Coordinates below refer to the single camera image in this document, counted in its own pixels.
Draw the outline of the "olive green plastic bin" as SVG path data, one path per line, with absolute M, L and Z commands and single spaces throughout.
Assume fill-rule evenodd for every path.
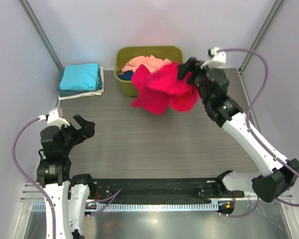
M 168 59 L 172 62 L 183 63 L 183 53 L 176 46 L 129 46 L 121 48 L 116 54 L 114 75 L 125 96 L 135 97 L 138 95 L 138 92 L 130 80 L 122 80 L 119 78 L 121 69 L 135 57 L 150 57 L 151 55 L 158 59 Z

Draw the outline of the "red t shirt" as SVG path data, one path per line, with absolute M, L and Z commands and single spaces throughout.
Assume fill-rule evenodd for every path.
M 178 112 L 191 110 L 199 100 L 199 94 L 193 85 L 177 78 L 178 64 L 171 63 L 151 73 L 146 66 L 140 65 L 134 72 L 131 83 L 138 92 L 131 107 L 142 108 L 154 115 L 163 114 L 167 108 Z

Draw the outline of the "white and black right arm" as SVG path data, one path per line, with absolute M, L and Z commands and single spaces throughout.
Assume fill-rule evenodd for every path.
M 228 95 L 229 80 L 218 62 L 189 58 L 180 64 L 178 79 L 193 85 L 209 118 L 230 134 L 249 154 L 259 172 L 226 171 L 217 177 L 228 191 L 255 193 L 264 202 L 277 199 L 296 182 L 299 161 L 279 153 L 250 123 L 239 104 Z

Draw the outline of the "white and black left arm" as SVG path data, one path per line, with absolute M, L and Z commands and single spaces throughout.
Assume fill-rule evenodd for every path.
M 41 189 L 46 193 L 46 238 L 82 239 L 86 201 L 96 191 L 90 174 L 70 176 L 72 148 L 94 136 L 95 124 L 75 115 L 80 125 L 52 125 L 40 133 L 45 158 L 37 169 Z

